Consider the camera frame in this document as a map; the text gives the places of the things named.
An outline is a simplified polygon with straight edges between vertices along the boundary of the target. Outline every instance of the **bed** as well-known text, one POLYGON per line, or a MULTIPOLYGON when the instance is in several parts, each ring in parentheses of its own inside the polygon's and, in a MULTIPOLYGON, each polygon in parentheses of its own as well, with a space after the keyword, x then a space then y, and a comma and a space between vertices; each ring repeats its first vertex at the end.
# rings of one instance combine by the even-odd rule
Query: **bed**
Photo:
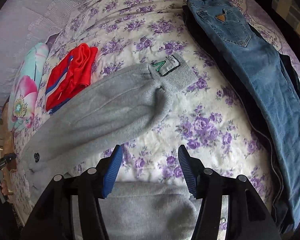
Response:
MULTIPOLYGON (((254 0, 229 0, 245 19, 280 53, 291 58, 300 79, 300 63, 280 30, 254 0)), ((178 94, 169 114, 152 130, 123 145, 123 161, 117 181, 147 181, 186 187, 177 149, 184 144, 191 156, 219 174, 245 174, 271 210, 273 188, 268 152, 259 143, 239 98, 218 70, 214 60, 201 50, 182 20, 185 0, 86 0, 72 12, 55 40, 46 61, 36 101, 33 125, 14 134, 19 164, 22 150, 50 117, 45 111, 45 90, 54 66, 80 43, 97 46, 91 82, 139 62, 152 62, 172 53, 181 54, 199 81, 178 94), (208 136, 198 141, 196 131, 208 136)), ((109 156, 112 149, 82 157, 70 175, 77 176, 109 156)), ((34 203, 21 165, 10 175, 14 203, 25 223, 34 203)), ((218 239, 224 239, 226 217, 220 221, 218 239)))

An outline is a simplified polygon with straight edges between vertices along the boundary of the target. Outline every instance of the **clothing label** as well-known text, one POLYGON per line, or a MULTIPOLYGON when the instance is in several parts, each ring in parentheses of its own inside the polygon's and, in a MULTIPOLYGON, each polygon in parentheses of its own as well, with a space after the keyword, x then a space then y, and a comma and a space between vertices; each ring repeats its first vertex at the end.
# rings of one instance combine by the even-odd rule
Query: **clothing label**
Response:
POLYGON ((153 66, 162 76, 167 75, 180 66, 180 62, 174 56, 167 56, 164 60, 154 62, 153 66))

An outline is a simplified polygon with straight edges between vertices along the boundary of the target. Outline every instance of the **gray sweatshirt sleeve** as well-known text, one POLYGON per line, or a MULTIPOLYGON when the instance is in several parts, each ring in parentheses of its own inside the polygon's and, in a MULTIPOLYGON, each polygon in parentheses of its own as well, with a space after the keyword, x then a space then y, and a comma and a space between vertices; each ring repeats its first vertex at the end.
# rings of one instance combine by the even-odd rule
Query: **gray sweatshirt sleeve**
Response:
POLYGON ((54 175, 65 174, 89 156, 135 139, 162 121, 176 93, 198 80, 180 55, 169 56, 166 62, 169 58, 178 65, 173 70, 171 64, 159 69, 144 63, 103 78, 40 127, 21 158, 34 203, 54 175))

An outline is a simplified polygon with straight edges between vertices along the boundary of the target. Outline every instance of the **triangle logo patch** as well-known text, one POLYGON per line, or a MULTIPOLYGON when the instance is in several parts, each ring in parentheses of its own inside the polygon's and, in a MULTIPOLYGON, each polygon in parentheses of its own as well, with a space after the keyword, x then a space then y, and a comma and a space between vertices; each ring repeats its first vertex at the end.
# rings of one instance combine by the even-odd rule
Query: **triangle logo patch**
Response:
POLYGON ((217 15, 216 18, 222 22, 224 22, 226 20, 225 18, 225 14, 220 14, 220 15, 217 15))

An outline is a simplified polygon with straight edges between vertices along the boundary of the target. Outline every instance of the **pillowcase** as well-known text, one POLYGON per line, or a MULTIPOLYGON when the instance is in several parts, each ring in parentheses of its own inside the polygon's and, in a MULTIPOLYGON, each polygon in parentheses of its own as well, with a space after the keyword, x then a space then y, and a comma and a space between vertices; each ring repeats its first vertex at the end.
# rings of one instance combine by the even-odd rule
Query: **pillowcase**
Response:
POLYGON ((49 54, 46 44, 39 42, 26 54, 15 77, 8 108, 8 130, 19 132, 30 128, 42 71, 49 54))

